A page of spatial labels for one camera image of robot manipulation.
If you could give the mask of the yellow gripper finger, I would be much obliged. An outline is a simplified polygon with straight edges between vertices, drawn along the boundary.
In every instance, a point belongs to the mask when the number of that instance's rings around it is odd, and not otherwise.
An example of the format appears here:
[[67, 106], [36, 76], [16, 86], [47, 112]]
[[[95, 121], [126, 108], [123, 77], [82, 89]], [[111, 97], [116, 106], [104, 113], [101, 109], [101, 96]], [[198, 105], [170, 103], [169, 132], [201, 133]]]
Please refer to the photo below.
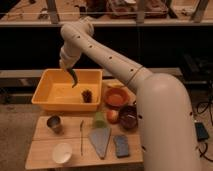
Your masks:
[[63, 69], [63, 70], [66, 69], [65, 63], [64, 63], [64, 61], [61, 60], [61, 59], [59, 60], [59, 66], [60, 66], [60, 68]]

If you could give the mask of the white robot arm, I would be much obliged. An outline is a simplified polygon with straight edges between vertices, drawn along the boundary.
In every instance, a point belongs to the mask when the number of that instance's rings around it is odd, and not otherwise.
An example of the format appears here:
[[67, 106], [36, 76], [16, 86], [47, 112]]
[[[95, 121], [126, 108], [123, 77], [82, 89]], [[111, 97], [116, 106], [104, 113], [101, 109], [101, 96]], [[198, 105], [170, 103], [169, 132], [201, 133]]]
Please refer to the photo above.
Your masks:
[[60, 66], [74, 66], [81, 54], [110, 72], [136, 95], [144, 171], [201, 171], [191, 101], [176, 77], [153, 73], [92, 38], [86, 19], [61, 27]]

